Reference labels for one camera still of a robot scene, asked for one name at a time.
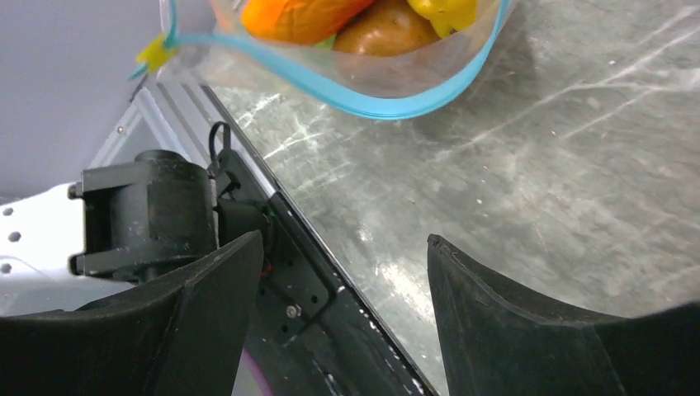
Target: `stainless steel table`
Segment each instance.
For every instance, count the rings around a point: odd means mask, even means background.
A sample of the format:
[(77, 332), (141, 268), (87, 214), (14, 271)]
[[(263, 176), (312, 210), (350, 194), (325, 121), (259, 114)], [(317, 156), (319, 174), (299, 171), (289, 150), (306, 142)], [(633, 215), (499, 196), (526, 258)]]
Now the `stainless steel table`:
[(417, 120), (216, 91), (442, 394), (430, 233), (605, 313), (700, 298), (700, 0), (523, 0)]

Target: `hole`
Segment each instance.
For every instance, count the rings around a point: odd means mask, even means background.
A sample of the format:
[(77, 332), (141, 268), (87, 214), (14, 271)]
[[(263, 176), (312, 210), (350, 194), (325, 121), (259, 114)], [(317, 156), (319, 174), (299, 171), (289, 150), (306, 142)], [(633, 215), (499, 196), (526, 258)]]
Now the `hole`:
[(75, 257), (75, 256), (70, 257), (69, 268), (70, 268), (70, 273), (72, 273), (73, 275), (80, 275), (80, 273), (78, 272), (78, 258), (77, 257)]
[(12, 231), (8, 236), (7, 240), (10, 242), (17, 242), (21, 238), (21, 234), (18, 233), (17, 231)]

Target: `green vegetable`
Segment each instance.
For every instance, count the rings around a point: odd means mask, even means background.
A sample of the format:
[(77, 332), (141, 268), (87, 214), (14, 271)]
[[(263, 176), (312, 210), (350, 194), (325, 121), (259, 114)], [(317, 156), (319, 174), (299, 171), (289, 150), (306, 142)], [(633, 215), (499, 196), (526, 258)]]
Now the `green vegetable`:
[(333, 43), (335, 42), (335, 35), (331, 35), (328, 39), (321, 41), (316, 45), (319, 48), (333, 48)]

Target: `black cylindrical actuator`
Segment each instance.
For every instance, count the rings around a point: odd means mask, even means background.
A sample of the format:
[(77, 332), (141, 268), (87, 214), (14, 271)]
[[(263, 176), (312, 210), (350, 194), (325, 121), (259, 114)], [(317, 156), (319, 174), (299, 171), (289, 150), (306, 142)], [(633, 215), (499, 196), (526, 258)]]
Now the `black cylindrical actuator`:
[(79, 274), (149, 280), (216, 250), (209, 175), (178, 153), (86, 170), (75, 191), (87, 206)]

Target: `gray wall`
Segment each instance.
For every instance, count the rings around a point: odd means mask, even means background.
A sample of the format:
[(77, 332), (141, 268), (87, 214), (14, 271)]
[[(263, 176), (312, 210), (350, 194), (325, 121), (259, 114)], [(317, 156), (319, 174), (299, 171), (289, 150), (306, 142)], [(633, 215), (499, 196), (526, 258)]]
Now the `gray wall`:
[(0, 5), (0, 196), (27, 196), (76, 179), (119, 120), (158, 0)]

